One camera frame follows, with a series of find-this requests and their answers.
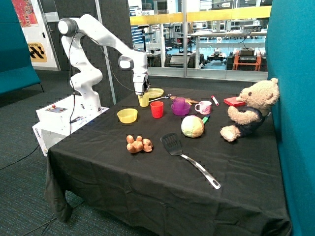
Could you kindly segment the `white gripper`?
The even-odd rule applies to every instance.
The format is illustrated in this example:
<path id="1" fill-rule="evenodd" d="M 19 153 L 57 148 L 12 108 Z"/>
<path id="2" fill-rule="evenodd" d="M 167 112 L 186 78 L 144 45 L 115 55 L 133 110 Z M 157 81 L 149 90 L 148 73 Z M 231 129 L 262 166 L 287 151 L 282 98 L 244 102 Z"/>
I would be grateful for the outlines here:
<path id="1" fill-rule="evenodd" d="M 150 87 L 148 73 L 134 73 L 133 74 L 134 92 L 139 94 L 139 98 L 143 98 L 143 94 L 146 93 Z"/>

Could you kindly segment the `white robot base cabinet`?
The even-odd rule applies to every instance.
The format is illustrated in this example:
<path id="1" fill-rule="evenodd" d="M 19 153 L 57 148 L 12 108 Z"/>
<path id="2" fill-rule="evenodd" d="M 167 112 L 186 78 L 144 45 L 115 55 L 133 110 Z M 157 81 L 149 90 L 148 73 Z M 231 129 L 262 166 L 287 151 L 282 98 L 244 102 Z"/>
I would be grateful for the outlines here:
<path id="1" fill-rule="evenodd" d="M 109 108 L 96 106 L 88 107 L 80 95 L 70 95 L 44 108 L 36 110 L 39 122 L 32 129 L 44 156 L 49 148 L 80 129 Z M 77 117 L 84 117 L 75 123 L 70 121 Z"/>

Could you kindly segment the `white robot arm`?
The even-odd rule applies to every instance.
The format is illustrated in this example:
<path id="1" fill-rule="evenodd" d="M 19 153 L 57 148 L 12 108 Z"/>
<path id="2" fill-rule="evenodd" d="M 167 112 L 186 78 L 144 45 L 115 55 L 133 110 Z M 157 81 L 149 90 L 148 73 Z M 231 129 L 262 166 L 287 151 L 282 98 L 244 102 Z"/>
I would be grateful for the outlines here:
<path id="1" fill-rule="evenodd" d="M 93 112 L 101 109 L 99 95 L 92 86 L 103 78 L 102 72 L 89 62 L 82 48 L 80 39 L 85 35 L 97 45 L 112 47 L 122 54 L 118 59 L 118 65 L 122 70 L 133 71 L 135 94 L 144 95 L 148 91 L 150 84 L 144 51 L 128 47 L 89 14 L 81 18 L 63 18 L 58 23 L 58 29 L 63 35 L 61 41 L 70 64 L 80 70 L 71 77 L 71 85 L 83 97 L 85 109 Z"/>

